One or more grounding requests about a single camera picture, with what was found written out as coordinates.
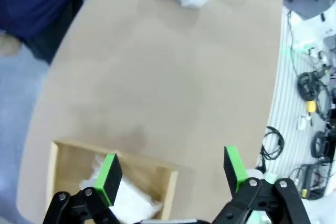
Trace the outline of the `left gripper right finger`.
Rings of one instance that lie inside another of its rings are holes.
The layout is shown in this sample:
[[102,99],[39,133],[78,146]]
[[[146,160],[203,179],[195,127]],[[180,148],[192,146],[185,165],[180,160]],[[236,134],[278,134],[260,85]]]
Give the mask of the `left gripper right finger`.
[[213,223],[246,223],[254,211],[263,211],[272,223],[309,223],[307,211],[290,178],[273,183],[249,177],[236,146],[224,147],[224,171],[232,200]]

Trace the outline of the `person's right hand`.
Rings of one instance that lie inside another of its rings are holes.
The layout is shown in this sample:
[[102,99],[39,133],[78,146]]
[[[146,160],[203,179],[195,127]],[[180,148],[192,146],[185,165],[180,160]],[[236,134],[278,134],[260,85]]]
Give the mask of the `person's right hand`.
[[8,34],[0,35],[0,56],[16,56],[22,47],[20,40]]

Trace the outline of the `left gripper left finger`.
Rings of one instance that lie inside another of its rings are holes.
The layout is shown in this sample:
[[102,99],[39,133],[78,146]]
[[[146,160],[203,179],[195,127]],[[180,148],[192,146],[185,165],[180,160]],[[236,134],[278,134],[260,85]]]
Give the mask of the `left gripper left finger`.
[[115,202],[121,179],[117,154],[108,154],[93,186],[75,195],[65,191],[54,194],[43,223],[85,223],[87,220],[119,223],[110,207]]

